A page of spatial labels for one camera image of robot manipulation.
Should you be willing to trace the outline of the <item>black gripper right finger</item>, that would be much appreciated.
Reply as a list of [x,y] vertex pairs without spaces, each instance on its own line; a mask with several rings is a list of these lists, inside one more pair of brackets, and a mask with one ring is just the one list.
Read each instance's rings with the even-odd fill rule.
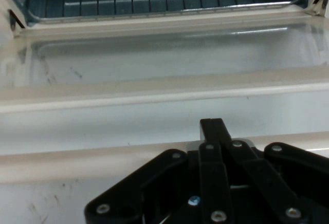
[[270,221],[328,223],[328,158],[282,142],[260,151],[233,140],[222,119],[211,123],[230,182],[255,190]]

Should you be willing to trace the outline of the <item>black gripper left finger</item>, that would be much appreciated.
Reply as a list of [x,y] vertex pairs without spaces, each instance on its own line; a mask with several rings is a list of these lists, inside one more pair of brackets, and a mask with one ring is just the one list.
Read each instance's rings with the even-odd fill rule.
[[169,149],[89,202],[87,223],[231,223],[222,119],[200,121],[201,144]]

